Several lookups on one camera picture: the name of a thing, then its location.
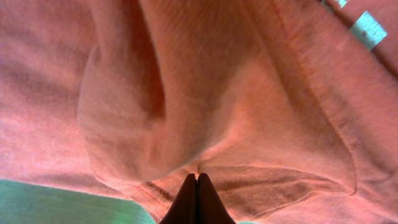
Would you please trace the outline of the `red printed t-shirt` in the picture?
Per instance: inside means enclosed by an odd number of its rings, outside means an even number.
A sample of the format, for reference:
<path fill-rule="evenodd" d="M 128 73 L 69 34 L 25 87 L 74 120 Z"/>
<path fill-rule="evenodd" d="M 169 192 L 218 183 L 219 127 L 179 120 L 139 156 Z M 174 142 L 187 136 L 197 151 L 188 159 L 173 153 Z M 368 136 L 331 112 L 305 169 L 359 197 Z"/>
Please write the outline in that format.
<path fill-rule="evenodd" d="M 1 177 L 166 216 L 397 222 L 397 2 L 1 2 Z"/>

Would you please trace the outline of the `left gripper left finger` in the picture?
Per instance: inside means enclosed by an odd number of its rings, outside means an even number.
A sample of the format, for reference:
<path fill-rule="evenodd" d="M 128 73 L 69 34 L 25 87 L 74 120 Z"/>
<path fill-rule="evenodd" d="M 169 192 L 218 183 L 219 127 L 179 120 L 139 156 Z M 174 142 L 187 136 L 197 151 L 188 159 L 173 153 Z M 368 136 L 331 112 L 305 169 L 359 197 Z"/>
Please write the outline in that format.
<path fill-rule="evenodd" d="M 197 180 L 188 174 L 165 217 L 159 224 L 197 223 Z"/>

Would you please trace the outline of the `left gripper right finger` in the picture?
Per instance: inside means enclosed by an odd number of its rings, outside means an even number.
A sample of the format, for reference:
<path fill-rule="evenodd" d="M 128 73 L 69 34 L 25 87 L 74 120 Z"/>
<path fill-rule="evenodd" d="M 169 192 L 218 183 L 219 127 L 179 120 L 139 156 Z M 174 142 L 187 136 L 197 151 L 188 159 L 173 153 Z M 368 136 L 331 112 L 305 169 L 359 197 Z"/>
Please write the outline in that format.
<path fill-rule="evenodd" d="M 236 224 L 225 209 L 206 173 L 198 176 L 198 222 L 200 224 Z"/>

